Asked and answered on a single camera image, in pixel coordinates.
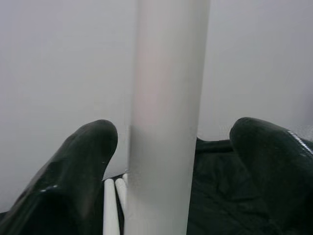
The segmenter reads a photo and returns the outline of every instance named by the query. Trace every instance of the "white tube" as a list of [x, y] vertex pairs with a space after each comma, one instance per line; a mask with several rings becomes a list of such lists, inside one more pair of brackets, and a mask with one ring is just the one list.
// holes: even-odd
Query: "white tube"
[[103, 235], [120, 235], [114, 181], [104, 182]]
[[127, 183], [128, 183], [128, 174], [127, 173], [125, 173], [123, 175], [123, 180], [125, 181], [125, 184], [127, 185]]
[[126, 184], [123, 179], [117, 179], [115, 186], [118, 194], [119, 201], [121, 203], [123, 214], [126, 212]]
[[139, 0], [125, 235], [186, 234], [208, 0]]

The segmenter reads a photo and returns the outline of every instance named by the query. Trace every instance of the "thin white pipe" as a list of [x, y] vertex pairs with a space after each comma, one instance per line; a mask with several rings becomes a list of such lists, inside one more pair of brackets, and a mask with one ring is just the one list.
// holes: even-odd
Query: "thin white pipe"
[[120, 235], [114, 181], [104, 182], [103, 235]]
[[119, 201], [121, 203], [123, 214], [126, 212], [126, 184], [123, 179], [117, 179], [115, 186], [118, 194]]
[[123, 175], [123, 180], [125, 181], [125, 183], [126, 183], [126, 185], [127, 185], [127, 183], [128, 183], [128, 174], [127, 174], [127, 173], [125, 173], [125, 174]]
[[139, 0], [125, 235], [186, 234], [208, 0]]

